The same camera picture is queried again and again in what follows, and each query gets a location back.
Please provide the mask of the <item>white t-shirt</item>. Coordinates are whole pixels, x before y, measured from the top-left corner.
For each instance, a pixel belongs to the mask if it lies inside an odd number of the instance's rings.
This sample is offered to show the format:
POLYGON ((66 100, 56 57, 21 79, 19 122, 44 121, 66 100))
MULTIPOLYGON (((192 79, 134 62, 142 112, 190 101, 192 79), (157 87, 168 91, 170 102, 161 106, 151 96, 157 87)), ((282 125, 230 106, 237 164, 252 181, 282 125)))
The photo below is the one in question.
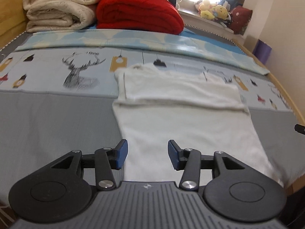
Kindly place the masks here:
POLYGON ((162 71, 153 64, 119 68, 113 112, 128 141, 127 181, 175 181, 168 141, 204 155, 220 150, 275 181, 272 167, 238 88, 208 73, 162 71))

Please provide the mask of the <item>deer-print grey bed sheet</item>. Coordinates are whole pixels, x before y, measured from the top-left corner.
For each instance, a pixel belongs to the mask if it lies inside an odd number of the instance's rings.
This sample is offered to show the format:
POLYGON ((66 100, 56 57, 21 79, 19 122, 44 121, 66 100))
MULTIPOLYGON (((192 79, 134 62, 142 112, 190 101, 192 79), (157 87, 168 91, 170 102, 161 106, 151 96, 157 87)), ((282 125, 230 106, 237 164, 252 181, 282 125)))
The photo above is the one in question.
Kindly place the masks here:
POLYGON ((304 136, 296 116, 265 76, 215 61, 107 47, 14 51, 1 71, 1 202, 12 186, 68 152, 92 154, 124 139, 113 102, 115 71, 153 64, 162 71, 208 73, 235 85, 281 185, 304 175, 304 136))

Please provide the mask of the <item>purple box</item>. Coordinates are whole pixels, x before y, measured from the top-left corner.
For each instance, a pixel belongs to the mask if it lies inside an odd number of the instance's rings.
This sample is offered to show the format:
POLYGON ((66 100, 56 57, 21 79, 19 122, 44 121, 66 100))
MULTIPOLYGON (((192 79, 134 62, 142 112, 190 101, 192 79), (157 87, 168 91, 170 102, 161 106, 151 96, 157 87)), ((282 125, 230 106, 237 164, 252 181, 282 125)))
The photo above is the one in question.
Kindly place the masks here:
POLYGON ((253 50, 253 55, 262 63, 266 64, 272 48, 265 42, 258 40, 253 50))

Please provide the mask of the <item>red folded blanket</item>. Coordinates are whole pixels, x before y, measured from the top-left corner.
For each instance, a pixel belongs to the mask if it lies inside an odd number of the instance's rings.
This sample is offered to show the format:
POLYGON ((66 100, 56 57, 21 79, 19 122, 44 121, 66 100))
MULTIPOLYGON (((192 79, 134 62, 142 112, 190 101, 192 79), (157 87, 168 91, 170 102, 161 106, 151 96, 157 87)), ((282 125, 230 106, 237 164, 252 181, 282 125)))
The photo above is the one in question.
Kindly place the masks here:
POLYGON ((153 31, 178 35, 184 22, 168 0, 101 0, 96 8, 98 29, 153 31))

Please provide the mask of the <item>yellow plush toys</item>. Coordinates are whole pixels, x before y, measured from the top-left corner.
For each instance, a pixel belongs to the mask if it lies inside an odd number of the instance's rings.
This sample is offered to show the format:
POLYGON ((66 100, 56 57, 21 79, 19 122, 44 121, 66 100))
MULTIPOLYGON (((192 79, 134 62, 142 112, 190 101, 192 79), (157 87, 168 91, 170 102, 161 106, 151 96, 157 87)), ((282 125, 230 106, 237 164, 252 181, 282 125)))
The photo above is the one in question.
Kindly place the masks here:
POLYGON ((230 12, 222 5, 200 0, 195 3, 195 8, 203 19, 219 23, 223 27, 228 27, 232 23, 230 12))

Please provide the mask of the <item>cream folded blanket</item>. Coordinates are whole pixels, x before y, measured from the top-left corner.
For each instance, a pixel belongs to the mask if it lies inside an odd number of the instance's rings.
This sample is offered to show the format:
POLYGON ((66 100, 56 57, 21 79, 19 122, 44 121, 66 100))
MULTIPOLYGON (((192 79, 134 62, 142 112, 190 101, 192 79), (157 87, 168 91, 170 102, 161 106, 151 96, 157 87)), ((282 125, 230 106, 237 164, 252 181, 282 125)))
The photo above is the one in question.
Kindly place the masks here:
POLYGON ((29 33, 81 30, 96 20, 100 0, 23 0, 29 33))

